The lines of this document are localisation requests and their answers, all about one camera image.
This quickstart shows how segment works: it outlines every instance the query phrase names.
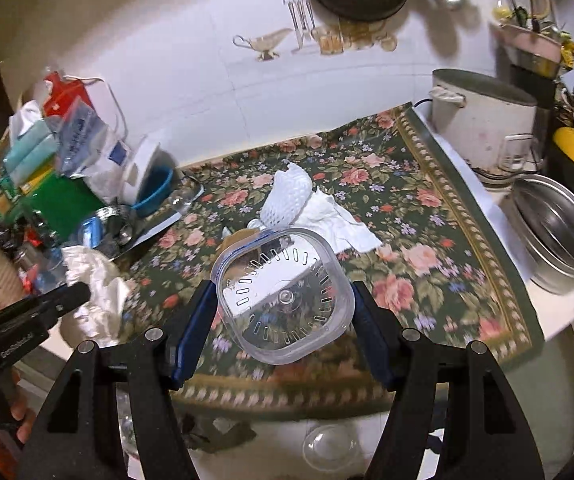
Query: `floral tablecloth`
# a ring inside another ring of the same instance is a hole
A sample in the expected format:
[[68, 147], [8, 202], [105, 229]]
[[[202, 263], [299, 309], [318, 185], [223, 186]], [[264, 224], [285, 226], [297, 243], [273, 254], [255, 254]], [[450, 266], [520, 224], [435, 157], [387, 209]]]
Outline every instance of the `floral tablecloth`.
[[[514, 265], [408, 105], [193, 168], [206, 193], [131, 267], [123, 339], [183, 308], [209, 277], [223, 227], [237, 230], [256, 218], [273, 173], [289, 162], [383, 241], [369, 253], [337, 257], [349, 279], [364, 281], [402, 325], [454, 346], [482, 339], [504, 364], [540, 348], [542, 331]], [[233, 418], [354, 416], [390, 405], [355, 334], [272, 366], [242, 351], [218, 316], [196, 374], [174, 398], [187, 411]]]

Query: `square clear container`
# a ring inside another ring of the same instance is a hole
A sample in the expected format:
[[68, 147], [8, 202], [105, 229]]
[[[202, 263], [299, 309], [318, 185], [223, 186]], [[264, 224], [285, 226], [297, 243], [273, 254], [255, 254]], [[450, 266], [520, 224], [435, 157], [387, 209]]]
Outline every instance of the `square clear container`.
[[355, 298], [329, 244], [308, 229], [264, 230], [216, 260], [218, 311], [249, 355], [283, 365], [340, 337]]

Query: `white wall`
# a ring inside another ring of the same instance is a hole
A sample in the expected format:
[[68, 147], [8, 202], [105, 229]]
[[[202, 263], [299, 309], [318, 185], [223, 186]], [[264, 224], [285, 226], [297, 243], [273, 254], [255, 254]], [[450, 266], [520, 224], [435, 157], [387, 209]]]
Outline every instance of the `white wall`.
[[[282, 0], [0, 0], [1, 69], [13, 101], [47, 64], [102, 75], [131, 142], [155, 135], [177, 162], [192, 162], [420, 99], [435, 68], [493, 75], [489, 20], [497, 1], [449, 12], [433, 0], [409, 0], [388, 24], [399, 40], [394, 52], [291, 54], [291, 35], [279, 59], [259, 62], [231, 38], [291, 27]], [[574, 11], [573, 0], [564, 5]], [[319, 22], [328, 18], [316, 12]], [[90, 94], [114, 124], [105, 90]]]

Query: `white rice cooker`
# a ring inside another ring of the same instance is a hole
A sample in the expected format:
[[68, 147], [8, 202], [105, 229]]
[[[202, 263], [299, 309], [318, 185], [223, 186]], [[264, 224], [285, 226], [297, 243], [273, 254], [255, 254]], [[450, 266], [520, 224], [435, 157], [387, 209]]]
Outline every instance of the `white rice cooker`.
[[476, 72], [433, 71], [432, 122], [482, 177], [507, 177], [531, 158], [536, 100]]

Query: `blue bowl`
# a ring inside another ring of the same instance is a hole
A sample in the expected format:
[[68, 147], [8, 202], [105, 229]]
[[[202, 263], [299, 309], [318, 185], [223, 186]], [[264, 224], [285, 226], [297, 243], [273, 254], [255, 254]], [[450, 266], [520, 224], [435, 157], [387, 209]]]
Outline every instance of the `blue bowl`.
[[155, 213], [171, 194], [171, 180], [174, 170], [166, 166], [154, 166], [138, 195], [133, 210], [140, 218]]

